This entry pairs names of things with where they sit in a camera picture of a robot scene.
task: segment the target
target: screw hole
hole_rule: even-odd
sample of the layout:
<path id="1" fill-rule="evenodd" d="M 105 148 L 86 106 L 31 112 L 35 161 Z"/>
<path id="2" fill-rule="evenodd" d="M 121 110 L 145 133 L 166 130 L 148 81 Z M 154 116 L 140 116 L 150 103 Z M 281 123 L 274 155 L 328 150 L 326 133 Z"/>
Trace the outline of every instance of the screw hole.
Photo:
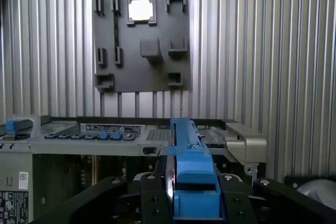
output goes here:
<path id="1" fill-rule="evenodd" d="M 153 215 L 154 216 L 158 216 L 160 214 L 160 211 L 158 209 L 154 210 L 153 211 Z"/>
<path id="2" fill-rule="evenodd" d="M 245 215 L 242 211 L 237 212 L 237 216 L 242 217 L 242 218 L 245 217 Z"/>

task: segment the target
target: metal bracket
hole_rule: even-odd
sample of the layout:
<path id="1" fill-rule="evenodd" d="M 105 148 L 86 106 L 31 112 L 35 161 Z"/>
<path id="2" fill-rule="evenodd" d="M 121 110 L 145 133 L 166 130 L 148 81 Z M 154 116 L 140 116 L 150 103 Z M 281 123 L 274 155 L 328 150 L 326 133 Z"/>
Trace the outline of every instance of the metal bracket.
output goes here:
<path id="1" fill-rule="evenodd" d="M 248 176 L 252 176 L 252 183 L 257 179 L 258 164 L 256 165 L 244 165 L 244 172 Z"/>
<path id="2" fill-rule="evenodd" d="M 267 141 L 260 133 L 240 123 L 227 123 L 226 128 L 237 135 L 224 138 L 227 150 L 238 162 L 242 165 L 266 162 Z"/>

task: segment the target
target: gray plastic panel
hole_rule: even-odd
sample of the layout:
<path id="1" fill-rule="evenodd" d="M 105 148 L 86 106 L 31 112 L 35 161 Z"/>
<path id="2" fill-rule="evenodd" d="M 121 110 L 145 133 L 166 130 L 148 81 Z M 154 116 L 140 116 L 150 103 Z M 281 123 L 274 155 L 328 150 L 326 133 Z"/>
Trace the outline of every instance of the gray plastic panel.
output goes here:
<path id="1" fill-rule="evenodd" d="M 93 0 L 96 53 L 101 52 L 96 56 L 97 89 L 190 89 L 188 0 L 149 0 L 144 6 L 153 7 L 152 16 L 141 22 L 130 18 L 132 1 Z M 137 16 L 142 8 L 136 9 Z"/>

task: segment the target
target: sticker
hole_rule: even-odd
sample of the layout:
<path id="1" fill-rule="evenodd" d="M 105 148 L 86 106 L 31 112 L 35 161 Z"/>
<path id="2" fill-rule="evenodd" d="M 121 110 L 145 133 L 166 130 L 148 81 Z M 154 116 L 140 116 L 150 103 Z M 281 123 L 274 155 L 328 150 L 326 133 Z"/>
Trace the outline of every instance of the sticker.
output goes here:
<path id="1" fill-rule="evenodd" d="M 0 224 L 28 223 L 28 192 L 2 191 L 0 193 L 2 196 L 2 201 L 0 201 Z"/>
<path id="2" fill-rule="evenodd" d="M 28 173 L 19 173 L 19 190 L 28 190 Z"/>
<path id="3" fill-rule="evenodd" d="M 156 125 L 148 125 L 147 129 L 150 131 L 155 131 L 158 127 Z"/>

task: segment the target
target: black metal frame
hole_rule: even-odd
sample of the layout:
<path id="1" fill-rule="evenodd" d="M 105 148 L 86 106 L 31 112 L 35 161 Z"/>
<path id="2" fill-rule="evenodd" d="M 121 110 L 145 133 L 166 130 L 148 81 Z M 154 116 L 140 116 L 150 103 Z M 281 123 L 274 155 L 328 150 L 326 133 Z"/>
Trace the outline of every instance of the black metal frame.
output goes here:
<path id="1" fill-rule="evenodd" d="M 335 223 L 335 210 L 275 180 L 260 178 L 249 186 L 220 174 L 223 218 L 175 218 L 164 187 L 164 163 L 161 157 L 154 173 L 134 181 L 132 192 L 125 179 L 109 177 L 32 223 L 123 223 L 129 216 L 149 224 Z"/>

